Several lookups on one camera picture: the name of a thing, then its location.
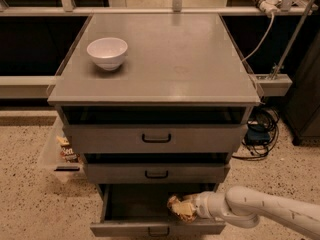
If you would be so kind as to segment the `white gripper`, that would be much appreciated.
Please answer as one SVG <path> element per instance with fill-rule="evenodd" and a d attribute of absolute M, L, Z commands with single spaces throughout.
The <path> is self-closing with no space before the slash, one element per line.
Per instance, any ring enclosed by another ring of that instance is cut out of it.
<path fill-rule="evenodd" d="M 172 210 L 177 215 L 187 217 L 192 217 L 196 211 L 196 214 L 203 219 L 223 218 L 227 207 L 225 195 L 211 191 L 184 195 L 182 200 L 194 200 L 195 208 L 190 202 L 178 202 L 172 205 Z"/>

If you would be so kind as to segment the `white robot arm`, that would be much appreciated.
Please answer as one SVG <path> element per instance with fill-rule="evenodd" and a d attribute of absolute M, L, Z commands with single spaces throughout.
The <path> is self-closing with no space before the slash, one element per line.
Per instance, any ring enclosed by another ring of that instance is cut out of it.
<path fill-rule="evenodd" d="M 205 191 L 167 201 L 168 209 L 182 221 L 221 218 L 241 227 L 253 228 L 264 216 L 312 240 L 320 240 L 320 206 L 280 196 L 269 195 L 243 186 L 233 186 L 225 193 Z"/>

